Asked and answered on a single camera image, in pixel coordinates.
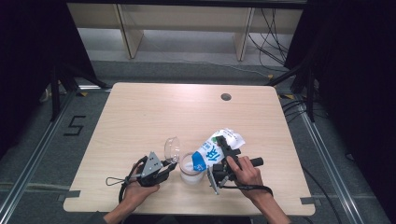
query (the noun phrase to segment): plastic packaging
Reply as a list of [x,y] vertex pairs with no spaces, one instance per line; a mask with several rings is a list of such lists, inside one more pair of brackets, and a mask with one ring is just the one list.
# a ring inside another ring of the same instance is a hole
[[212,167],[213,164],[224,159],[221,148],[217,144],[216,137],[224,136],[227,144],[231,149],[240,148],[245,144],[245,140],[239,133],[234,133],[230,129],[222,129],[212,134],[201,146],[192,154],[193,170],[204,171],[207,166]]

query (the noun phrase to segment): person's left hand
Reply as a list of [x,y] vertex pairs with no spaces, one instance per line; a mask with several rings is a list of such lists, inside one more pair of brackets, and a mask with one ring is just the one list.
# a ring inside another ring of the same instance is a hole
[[126,187],[123,200],[117,207],[107,213],[104,216],[104,219],[107,224],[117,224],[127,218],[137,206],[142,204],[143,201],[147,199],[147,197],[158,191],[160,189],[160,185],[155,185],[153,187],[142,187],[139,182],[135,178],[130,179],[130,184]]
[[124,204],[129,207],[130,213],[132,213],[137,206],[139,206],[150,194],[156,192],[159,188],[160,185],[141,187],[135,179],[131,179],[130,184],[125,189],[124,198],[120,204]]

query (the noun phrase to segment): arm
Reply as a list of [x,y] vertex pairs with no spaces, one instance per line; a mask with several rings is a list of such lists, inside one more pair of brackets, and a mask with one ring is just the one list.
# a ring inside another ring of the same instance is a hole
[[[238,159],[242,169],[231,157],[227,157],[226,160],[236,175],[236,185],[263,185],[260,169],[253,167],[248,157]],[[274,197],[266,190],[252,189],[241,191],[262,212],[269,223],[291,223]]]

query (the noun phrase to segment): gray floor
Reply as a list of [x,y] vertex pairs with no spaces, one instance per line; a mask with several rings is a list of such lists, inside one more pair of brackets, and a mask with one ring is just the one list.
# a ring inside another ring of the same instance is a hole
[[[236,60],[233,36],[224,33],[146,31],[142,45],[133,60],[126,52],[118,31],[81,29],[86,49],[92,59],[97,76],[108,84],[118,81],[172,82],[172,83],[216,83],[234,85],[262,85],[269,75],[279,76],[282,72],[260,66],[259,52],[249,42],[243,62]],[[290,44],[290,35],[280,35],[282,44]],[[274,54],[276,50],[268,47]],[[262,57],[264,65],[284,70],[278,63]],[[280,93],[289,91],[289,79],[279,84]],[[64,113],[57,132],[38,164],[30,182],[8,223],[82,223],[91,213],[67,213],[63,210],[62,196],[70,187],[82,160],[97,120],[100,117],[107,91],[90,91],[87,96],[77,95]],[[281,99],[282,105],[292,100]],[[0,161],[0,197],[4,199],[13,183],[18,181],[23,168],[34,153],[41,136],[50,124],[50,101],[44,102],[32,116],[20,142],[11,148]],[[312,217],[292,217],[294,223],[337,223],[336,214],[342,223],[354,223],[341,204],[322,158],[318,154],[303,116],[293,114],[297,107],[285,113],[290,133],[301,164],[323,187],[334,205],[333,211],[325,193],[305,173],[311,194],[316,201],[317,212]],[[316,125],[330,152],[332,159],[351,193],[364,223],[390,223],[381,209],[370,187],[353,161],[345,157],[345,148],[331,119],[320,102],[315,103]],[[83,125],[79,136],[64,136],[76,130],[68,127],[74,116],[85,116],[77,120]],[[262,217],[253,217],[254,223],[265,223]]]

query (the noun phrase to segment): hand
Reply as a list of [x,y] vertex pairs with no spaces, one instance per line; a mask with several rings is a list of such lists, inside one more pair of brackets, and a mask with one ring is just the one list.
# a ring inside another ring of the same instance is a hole
[[156,192],[159,188],[160,185],[148,188],[141,187],[135,179],[131,179],[130,184],[125,189],[124,198],[120,204],[125,204],[125,206],[129,208],[129,213],[132,213],[137,206],[139,206],[150,194]]
[[136,179],[131,179],[130,184],[126,187],[123,200],[117,207],[107,213],[104,217],[107,224],[117,224],[127,218],[137,206],[142,204],[147,197],[160,189],[160,185],[153,187],[141,187]]
[[[250,159],[248,157],[241,157],[238,159],[241,167],[236,164],[236,162],[231,157],[226,158],[228,164],[236,175],[235,184],[240,185],[260,185],[262,186],[262,174],[259,168],[253,167]],[[249,198],[251,201],[259,200],[260,197],[265,196],[268,193],[264,189],[252,189],[252,190],[241,190],[245,197]]]
[[[236,185],[263,185],[260,169],[253,167],[248,157],[238,159],[241,167],[231,157],[227,157],[226,160],[236,175]],[[274,197],[265,189],[241,191],[262,212],[269,223],[290,223],[290,219],[279,207]]]

